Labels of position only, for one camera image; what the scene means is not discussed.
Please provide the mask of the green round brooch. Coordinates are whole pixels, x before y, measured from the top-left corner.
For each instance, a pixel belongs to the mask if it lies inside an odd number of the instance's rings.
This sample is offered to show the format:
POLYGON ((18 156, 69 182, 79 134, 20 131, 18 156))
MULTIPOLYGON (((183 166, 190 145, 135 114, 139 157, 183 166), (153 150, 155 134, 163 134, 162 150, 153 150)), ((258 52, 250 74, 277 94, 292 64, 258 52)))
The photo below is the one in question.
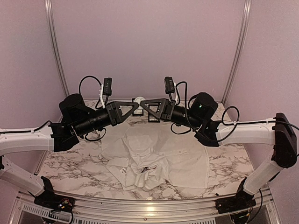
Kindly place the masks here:
POLYGON ((145 100, 146 99, 144 97, 138 96, 134 99, 134 102, 140 105, 140 103, 145 100))

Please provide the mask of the white button shirt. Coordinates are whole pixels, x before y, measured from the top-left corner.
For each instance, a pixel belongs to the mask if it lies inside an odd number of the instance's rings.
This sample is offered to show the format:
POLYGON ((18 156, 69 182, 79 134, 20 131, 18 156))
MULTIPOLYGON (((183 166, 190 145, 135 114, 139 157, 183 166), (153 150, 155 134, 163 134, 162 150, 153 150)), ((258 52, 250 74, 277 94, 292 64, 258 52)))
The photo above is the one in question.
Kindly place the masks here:
POLYGON ((106 168, 124 191, 149 191, 166 182, 181 188, 207 187, 206 147, 191 133, 172 133, 169 124, 116 126, 101 145, 102 155, 108 159, 106 168), (156 168, 142 173, 145 167, 156 168))

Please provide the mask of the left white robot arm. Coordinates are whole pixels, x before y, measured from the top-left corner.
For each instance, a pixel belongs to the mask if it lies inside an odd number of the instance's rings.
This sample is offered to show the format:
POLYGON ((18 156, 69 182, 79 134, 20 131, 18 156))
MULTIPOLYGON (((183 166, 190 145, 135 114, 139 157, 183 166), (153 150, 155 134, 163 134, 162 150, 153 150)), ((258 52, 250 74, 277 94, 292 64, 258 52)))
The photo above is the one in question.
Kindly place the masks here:
POLYGON ((7 154, 45 151, 64 152, 72 149, 81 138, 107 126, 123 123, 137 108, 136 102, 114 101, 94 110, 85 105, 83 97, 71 94, 59 103, 60 123, 47 121, 38 128, 0 131, 0 178, 40 198, 48 207, 59 204, 50 180, 36 176, 12 163, 7 154))

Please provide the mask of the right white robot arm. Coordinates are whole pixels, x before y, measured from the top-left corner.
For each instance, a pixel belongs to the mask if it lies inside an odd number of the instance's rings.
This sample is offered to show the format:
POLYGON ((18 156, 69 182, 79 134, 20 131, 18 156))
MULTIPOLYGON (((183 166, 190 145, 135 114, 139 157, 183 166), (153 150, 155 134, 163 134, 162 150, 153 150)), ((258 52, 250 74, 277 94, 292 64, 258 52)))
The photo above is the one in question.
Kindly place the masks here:
POLYGON ((170 121, 189 127, 197 141, 206 147, 244 145, 245 149, 266 149, 254 171, 239 185, 232 197, 232 206, 241 209, 258 190, 274 179, 283 169, 297 162, 297 137, 295 125, 290 124, 283 113, 270 119, 230 122, 214 121, 218 108, 212 96, 205 92, 195 96, 190 108, 179 106, 166 98, 143 100, 140 105, 157 120, 170 121))

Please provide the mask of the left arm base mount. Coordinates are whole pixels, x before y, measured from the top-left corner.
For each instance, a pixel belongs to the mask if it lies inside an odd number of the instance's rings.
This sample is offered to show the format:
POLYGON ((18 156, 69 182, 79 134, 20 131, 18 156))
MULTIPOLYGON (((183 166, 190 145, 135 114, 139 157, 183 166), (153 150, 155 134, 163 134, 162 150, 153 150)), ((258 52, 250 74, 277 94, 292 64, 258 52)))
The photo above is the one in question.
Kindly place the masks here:
POLYGON ((34 203, 54 211, 71 213, 75 199, 73 197, 56 194, 50 180, 44 176, 41 176, 41 179, 44 184, 43 191, 38 196, 35 196, 34 203))

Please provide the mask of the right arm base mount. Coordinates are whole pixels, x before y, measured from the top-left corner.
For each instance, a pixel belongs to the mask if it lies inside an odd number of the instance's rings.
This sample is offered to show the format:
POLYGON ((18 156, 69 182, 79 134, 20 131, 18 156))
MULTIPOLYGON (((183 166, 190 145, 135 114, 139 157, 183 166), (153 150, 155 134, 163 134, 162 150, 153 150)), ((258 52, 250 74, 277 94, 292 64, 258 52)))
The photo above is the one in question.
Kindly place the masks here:
POLYGON ((219 214, 253 208, 256 206, 254 195, 244 191, 245 179, 243 179, 234 196, 219 198, 215 201, 215 207, 219 214))

